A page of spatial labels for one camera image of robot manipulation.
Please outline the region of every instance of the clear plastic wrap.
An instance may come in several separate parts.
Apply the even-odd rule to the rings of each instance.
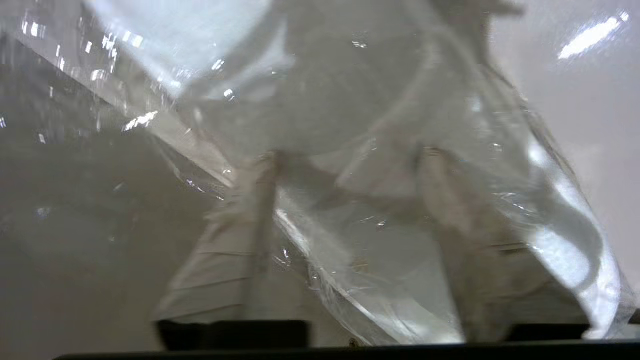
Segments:
[[[550,135],[432,2],[7,1],[0,11],[3,64],[35,52],[117,110],[87,131],[146,129],[194,191],[222,199],[221,186],[278,151],[274,266],[308,279],[366,344],[464,340],[420,197],[425,147],[453,154],[514,241],[575,294],[587,337],[624,321],[623,278]]]

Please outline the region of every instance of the plastic bag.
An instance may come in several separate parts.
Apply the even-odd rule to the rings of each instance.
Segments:
[[[463,339],[417,191],[424,147],[459,159],[580,300],[589,338],[624,313],[611,250],[551,137],[429,2],[12,6],[4,30],[118,108],[124,132],[147,128],[226,186],[281,152],[288,252],[365,343]]]

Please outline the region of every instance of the transparent plastic sheet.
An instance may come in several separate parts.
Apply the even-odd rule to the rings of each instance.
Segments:
[[[303,256],[323,304],[365,343],[462,340],[419,210],[415,157],[433,146],[576,294],[588,337],[606,336],[632,304],[602,230],[541,122],[436,3],[9,1],[2,16],[166,159],[232,186],[280,151],[283,254]]]

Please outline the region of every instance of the white surface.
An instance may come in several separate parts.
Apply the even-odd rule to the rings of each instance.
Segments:
[[[492,56],[545,120],[638,294],[640,2],[517,3],[521,16],[493,18]]]

